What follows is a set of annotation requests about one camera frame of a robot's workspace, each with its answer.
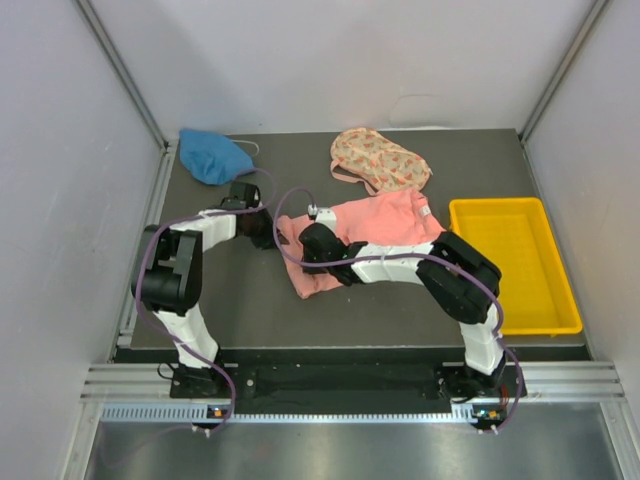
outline white panel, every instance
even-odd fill
[[[53,478],[158,151],[69,0],[0,7],[0,465]]]
[[[163,132],[520,128],[590,0],[94,0]]]
[[[639,18],[639,2],[612,2],[530,142],[588,332],[638,420]]]

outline yellow plastic container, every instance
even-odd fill
[[[569,280],[537,198],[453,200],[452,230],[502,271],[505,335],[582,331]]]

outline blue cloth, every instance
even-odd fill
[[[180,130],[180,161],[197,180],[208,185],[230,182],[253,168],[251,157],[224,135]]]

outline white string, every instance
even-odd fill
[[[258,145],[256,142],[252,142],[251,140],[233,140],[231,139],[231,141],[233,143],[246,143],[248,145],[253,145],[254,147],[256,147],[256,153],[254,153],[253,155],[249,155],[250,157],[257,157],[258,154],[260,153],[260,145]]]

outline pink cloth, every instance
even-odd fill
[[[444,229],[431,215],[427,198],[410,189],[355,200],[331,208],[337,217],[336,235],[344,243],[366,241],[377,245],[415,245],[434,241]],[[311,225],[307,215],[278,218],[278,228],[289,241],[287,253],[302,260],[298,237]],[[284,259],[291,282],[302,298],[342,284],[332,275],[308,275],[302,267]]]

